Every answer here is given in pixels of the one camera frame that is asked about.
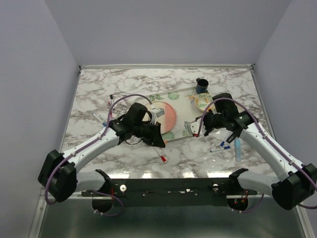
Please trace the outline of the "white marker red cap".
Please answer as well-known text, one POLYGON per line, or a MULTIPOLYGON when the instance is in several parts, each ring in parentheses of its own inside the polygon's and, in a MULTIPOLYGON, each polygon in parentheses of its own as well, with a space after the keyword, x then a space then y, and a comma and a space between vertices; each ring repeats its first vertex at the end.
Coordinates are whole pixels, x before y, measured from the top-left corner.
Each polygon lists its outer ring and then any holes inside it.
POLYGON ((161 160, 166 163, 167 160, 166 158, 162 155, 162 153, 156 148, 156 147, 153 147, 153 149, 156 151, 156 153, 158 154, 158 156, 161 158, 161 160))

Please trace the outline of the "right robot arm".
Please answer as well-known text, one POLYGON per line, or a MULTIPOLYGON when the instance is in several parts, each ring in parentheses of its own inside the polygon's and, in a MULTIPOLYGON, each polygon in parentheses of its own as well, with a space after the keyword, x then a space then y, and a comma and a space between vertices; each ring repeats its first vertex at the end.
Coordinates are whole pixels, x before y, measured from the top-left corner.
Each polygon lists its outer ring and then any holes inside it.
POLYGON ((302 202, 312 196, 317 188, 317 169, 313 164, 304 165, 291 156, 269 134, 257 119, 243 111, 228 115, 226 112, 214 114, 205 112, 201 117, 204 135, 213 129, 226 128, 249 144, 270 165, 275 176, 256 174, 248 169, 233 172, 228 181, 228 189, 233 194, 243 190, 254 190, 267 194, 285 210, 295 206, 303 207, 302 202))

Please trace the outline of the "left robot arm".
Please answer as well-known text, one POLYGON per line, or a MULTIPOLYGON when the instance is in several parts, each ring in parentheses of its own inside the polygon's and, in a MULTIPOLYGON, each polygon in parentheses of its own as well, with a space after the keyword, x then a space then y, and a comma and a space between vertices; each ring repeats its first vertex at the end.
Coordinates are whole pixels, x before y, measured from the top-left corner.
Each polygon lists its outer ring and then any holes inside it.
POLYGON ((63 202, 78 191, 79 172, 101 153, 120 145, 132 136, 145 144, 164 148, 159 122, 134 122, 111 120, 95 136, 82 144, 64 151, 50 151, 38 176, 38 182, 45 188, 44 197, 49 205, 63 202))

